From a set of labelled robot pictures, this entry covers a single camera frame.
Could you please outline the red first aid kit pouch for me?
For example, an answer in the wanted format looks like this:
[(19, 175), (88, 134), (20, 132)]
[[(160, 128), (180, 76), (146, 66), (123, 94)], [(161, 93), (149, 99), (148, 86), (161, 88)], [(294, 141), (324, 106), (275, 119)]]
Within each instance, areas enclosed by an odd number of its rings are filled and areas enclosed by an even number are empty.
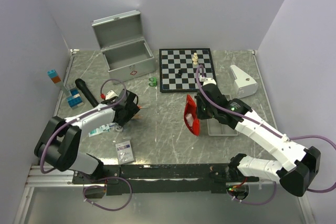
[(193, 100), (193, 98), (188, 94), (186, 96), (186, 104), (185, 104), (185, 109), (184, 109), (184, 122), (186, 127), (189, 129), (189, 131), (195, 135), (199, 136), (200, 135), (200, 121), (197, 117), (196, 114), (196, 103)]

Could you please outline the white gauze roll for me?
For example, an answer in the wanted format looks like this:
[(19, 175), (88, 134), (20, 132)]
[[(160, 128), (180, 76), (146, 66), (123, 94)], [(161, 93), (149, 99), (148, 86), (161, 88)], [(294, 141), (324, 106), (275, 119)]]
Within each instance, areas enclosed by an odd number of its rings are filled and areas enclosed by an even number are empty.
[(186, 119), (189, 127), (193, 127), (194, 118), (193, 118), (192, 114), (190, 114), (190, 113), (186, 114), (185, 119)]

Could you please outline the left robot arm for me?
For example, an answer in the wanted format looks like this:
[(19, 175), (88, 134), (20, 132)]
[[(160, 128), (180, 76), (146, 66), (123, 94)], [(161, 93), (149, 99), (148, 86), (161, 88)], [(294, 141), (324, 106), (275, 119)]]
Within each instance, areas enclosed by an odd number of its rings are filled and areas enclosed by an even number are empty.
[(123, 127), (139, 110), (138, 96), (123, 89), (119, 96), (102, 101), (85, 113), (65, 119), (54, 116), (48, 121), (34, 154), (40, 159), (40, 165), (47, 162), (61, 172), (75, 170), (84, 173), (90, 182), (98, 183), (103, 179), (104, 164), (79, 151), (81, 140), (109, 123)]

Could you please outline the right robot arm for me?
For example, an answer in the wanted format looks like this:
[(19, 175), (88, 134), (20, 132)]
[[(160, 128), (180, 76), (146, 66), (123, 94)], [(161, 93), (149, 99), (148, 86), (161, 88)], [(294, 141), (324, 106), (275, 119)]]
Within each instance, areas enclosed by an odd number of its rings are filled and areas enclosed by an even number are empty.
[(279, 183), (287, 192), (301, 197), (316, 177), (320, 151), (291, 141), (266, 123), (240, 99), (227, 100), (217, 85), (206, 84), (196, 95), (196, 114), (200, 120), (215, 119), (253, 140), (272, 160), (237, 154), (230, 160), (229, 175), (235, 181), (258, 177)]

